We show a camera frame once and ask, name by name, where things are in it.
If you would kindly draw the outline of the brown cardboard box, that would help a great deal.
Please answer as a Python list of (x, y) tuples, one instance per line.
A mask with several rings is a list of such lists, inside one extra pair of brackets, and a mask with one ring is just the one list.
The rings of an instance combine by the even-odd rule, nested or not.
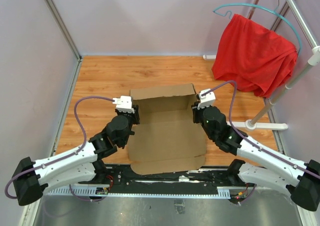
[(206, 135), (193, 122), (197, 97), (192, 83), (131, 89), (130, 96), (140, 119), (127, 145), (136, 174), (197, 170), (205, 164)]

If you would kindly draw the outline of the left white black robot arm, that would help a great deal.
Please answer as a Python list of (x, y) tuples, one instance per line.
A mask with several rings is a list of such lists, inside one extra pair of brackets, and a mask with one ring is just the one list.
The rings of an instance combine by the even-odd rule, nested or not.
[(135, 134), (133, 125), (140, 123), (138, 105), (115, 111), (117, 115), (84, 145), (44, 159), (21, 159), (12, 175), (14, 198), (19, 206), (32, 204), (44, 194), (66, 185), (103, 183), (107, 169), (102, 160), (123, 149)]

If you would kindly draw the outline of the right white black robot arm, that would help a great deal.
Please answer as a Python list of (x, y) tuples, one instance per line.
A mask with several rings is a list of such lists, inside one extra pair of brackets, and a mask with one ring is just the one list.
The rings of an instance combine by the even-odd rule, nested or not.
[(254, 161), (255, 167), (234, 160), (226, 174), (227, 182), (262, 185), (290, 196), (299, 207), (315, 212), (320, 204), (320, 164), (304, 162), (275, 151), (243, 131), (227, 124), (226, 116), (215, 106), (192, 106), (193, 122), (200, 124), (207, 137), (223, 152)]

